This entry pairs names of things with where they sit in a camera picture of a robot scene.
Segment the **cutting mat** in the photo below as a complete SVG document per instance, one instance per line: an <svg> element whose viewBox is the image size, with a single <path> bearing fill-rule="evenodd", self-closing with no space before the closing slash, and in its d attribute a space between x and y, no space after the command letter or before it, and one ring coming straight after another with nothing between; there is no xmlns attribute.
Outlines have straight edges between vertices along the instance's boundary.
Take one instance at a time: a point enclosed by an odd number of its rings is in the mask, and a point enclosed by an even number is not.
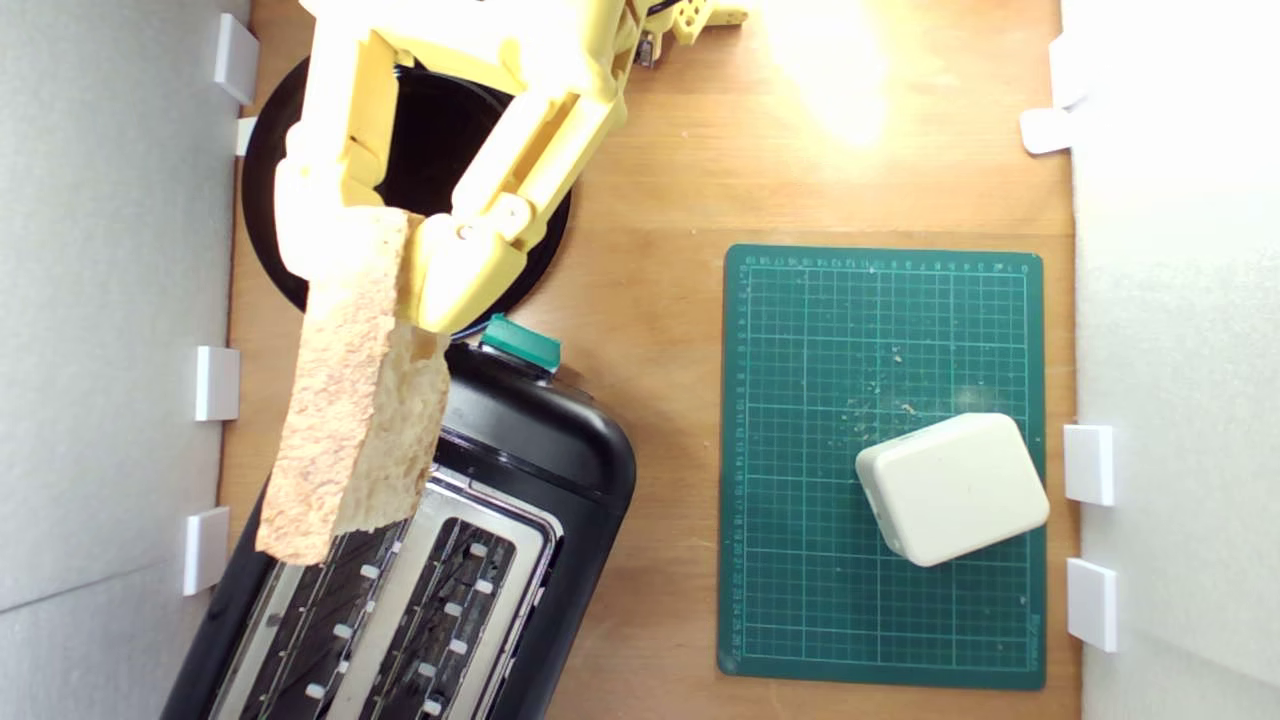
<svg viewBox="0 0 1280 720"><path fill-rule="evenodd" d="M1042 274L1023 254L728 251L724 673L1043 687L1044 529L916 568L884 544L854 473L867 446L998 411L1044 477Z"/></svg>

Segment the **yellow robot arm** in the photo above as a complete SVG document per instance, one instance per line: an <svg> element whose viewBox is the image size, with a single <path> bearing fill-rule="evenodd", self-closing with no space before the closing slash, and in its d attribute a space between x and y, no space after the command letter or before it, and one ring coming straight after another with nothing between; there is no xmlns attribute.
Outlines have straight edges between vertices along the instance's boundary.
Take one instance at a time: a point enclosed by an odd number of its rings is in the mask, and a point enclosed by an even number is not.
<svg viewBox="0 0 1280 720"><path fill-rule="evenodd" d="M396 117L396 64L415 59L513 95L454 186L452 211L419 225L401 313L454 332L516 279L604 136L641 37L692 42L745 12L717 0L303 0L316 18L302 117L276 168L280 256L311 278L339 263L317 246L325 210L381 205ZM650 17L650 8L660 12Z"/></svg>

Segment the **white plastic block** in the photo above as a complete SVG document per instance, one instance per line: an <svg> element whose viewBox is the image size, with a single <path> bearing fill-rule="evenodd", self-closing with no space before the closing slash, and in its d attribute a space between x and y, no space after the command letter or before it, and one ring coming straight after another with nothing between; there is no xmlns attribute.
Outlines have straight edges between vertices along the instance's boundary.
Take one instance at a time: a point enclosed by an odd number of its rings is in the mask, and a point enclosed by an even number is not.
<svg viewBox="0 0 1280 720"><path fill-rule="evenodd" d="M196 351L196 420L239 418L239 350L202 345Z"/></svg>
<svg viewBox="0 0 1280 720"><path fill-rule="evenodd" d="M230 13L218 22L218 54L214 58L214 82L241 105L253 102L257 83L257 38L239 24Z"/></svg>
<svg viewBox="0 0 1280 720"><path fill-rule="evenodd" d="M230 510L214 507L187 516L187 548L182 570L182 594L193 596L211 587L227 569Z"/></svg>
<svg viewBox="0 0 1280 720"><path fill-rule="evenodd" d="M1023 147L1032 155L1065 150L1075 140L1071 114L1061 108L1032 108L1019 118Z"/></svg>
<svg viewBox="0 0 1280 720"><path fill-rule="evenodd" d="M922 568L1048 518L1044 487L1007 415L956 415L863 450L855 468L884 542Z"/></svg>
<svg viewBox="0 0 1280 720"><path fill-rule="evenodd" d="M1050 88L1055 108L1070 108L1089 94L1092 65L1089 49L1069 32L1048 44Z"/></svg>
<svg viewBox="0 0 1280 720"><path fill-rule="evenodd" d="M1116 651L1115 570L1068 559L1066 632L1105 652Z"/></svg>
<svg viewBox="0 0 1280 720"><path fill-rule="evenodd" d="M236 156L243 158L248 152L248 138L253 136L253 127L257 124L257 115L236 120Z"/></svg>
<svg viewBox="0 0 1280 720"><path fill-rule="evenodd" d="M1066 497L1107 507L1116 503L1110 427L1064 427L1062 455Z"/></svg>

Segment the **wooden table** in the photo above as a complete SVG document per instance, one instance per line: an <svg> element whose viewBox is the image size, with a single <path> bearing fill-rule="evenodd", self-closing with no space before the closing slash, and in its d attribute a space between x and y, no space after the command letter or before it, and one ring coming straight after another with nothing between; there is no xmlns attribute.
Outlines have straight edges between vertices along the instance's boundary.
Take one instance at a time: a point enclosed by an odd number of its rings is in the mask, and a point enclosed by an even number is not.
<svg viewBox="0 0 1280 720"><path fill-rule="evenodd" d="M1065 156L1021 149L1048 102L1057 0L764 0L637 68L626 128L573 197L552 272L515 313L564 342L627 430L635 500L561 679L552 717L1075 719L1065 628L1076 515L1050 430L1048 685L1038 693L727 678L716 670L721 273L733 242L1034 251L1044 258L1048 425L1075 413L1073 220ZM310 44L292 0L256 0L262 101ZM251 114L256 109L248 109ZM301 315L237 224L230 345L241 419L220 501L238 533L284 420Z"/></svg>

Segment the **toast slice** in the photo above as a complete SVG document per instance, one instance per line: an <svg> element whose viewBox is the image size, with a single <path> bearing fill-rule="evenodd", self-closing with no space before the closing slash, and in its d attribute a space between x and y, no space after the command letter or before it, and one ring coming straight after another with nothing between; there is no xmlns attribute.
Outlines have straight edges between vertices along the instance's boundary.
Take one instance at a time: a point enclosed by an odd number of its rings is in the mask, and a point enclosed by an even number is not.
<svg viewBox="0 0 1280 720"><path fill-rule="evenodd" d="M308 278L293 395L257 530L257 548L278 560L321 562L334 536L417 509L449 387L448 337L397 316L407 238L421 220L346 208L315 233L325 258Z"/></svg>

